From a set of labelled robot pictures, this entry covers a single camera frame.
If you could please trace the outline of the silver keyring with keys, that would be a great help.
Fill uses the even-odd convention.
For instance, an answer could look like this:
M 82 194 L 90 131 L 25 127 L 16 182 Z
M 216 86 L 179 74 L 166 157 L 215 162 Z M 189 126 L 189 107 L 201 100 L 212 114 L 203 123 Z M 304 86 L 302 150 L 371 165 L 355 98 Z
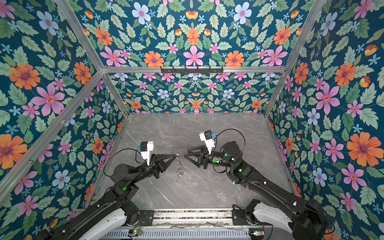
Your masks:
M 181 162 L 181 158 L 180 158 L 180 154 L 176 153 L 176 161 L 177 161 L 177 176 L 178 178 L 182 178 L 185 173 L 183 171 L 183 165 L 182 165 L 182 162 Z

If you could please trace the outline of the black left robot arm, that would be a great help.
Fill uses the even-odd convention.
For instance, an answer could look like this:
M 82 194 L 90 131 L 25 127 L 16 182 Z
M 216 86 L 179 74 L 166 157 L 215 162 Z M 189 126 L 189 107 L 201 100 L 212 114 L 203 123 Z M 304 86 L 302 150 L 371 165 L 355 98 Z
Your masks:
M 149 165 L 118 165 L 110 176 L 114 185 L 98 201 L 62 226 L 50 231 L 43 230 L 35 239 L 79 240 L 86 234 L 103 237 L 117 227 L 136 225 L 139 221 L 139 208 L 132 202 L 139 190 L 136 183 L 152 176 L 158 179 L 179 157 L 179 154 L 153 154 Z

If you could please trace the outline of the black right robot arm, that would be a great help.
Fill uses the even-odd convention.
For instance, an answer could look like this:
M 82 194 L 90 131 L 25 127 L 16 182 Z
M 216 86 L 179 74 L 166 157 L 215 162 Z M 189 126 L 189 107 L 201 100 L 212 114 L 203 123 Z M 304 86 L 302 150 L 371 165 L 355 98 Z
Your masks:
M 271 205 L 259 200 L 246 208 L 249 221 L 271 224 L 292 234 L 296 240 L 321 240 L 328 228 L 328 220 L 320 203 L 306 201 L 290 193 L 263 176 L 255 167 L 243 160 L 238 144 L 226 143 L 219 151 L 206 146 L 189 149 L 185 159 L 198 168 L 208 165 L 225 167 L 228 178 L 235 184 L 261 195 Z

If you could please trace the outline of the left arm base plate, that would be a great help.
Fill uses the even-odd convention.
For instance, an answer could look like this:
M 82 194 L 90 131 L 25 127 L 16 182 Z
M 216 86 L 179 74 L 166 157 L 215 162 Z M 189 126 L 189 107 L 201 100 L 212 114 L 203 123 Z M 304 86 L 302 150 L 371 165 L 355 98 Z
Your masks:
M 150 227 L 153 224 L 154 217 L 154 210 L 139 210 L 137 221 L 134 222 L 134 226 Z

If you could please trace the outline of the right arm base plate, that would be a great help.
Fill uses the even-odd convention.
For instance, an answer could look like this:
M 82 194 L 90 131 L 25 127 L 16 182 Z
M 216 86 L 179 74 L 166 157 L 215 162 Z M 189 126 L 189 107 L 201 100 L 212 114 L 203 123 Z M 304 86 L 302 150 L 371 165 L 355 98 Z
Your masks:
M 258 223 L 248 212 L 237 207 L 232 209 L 232 221 L 234 226 L 255 225 Z

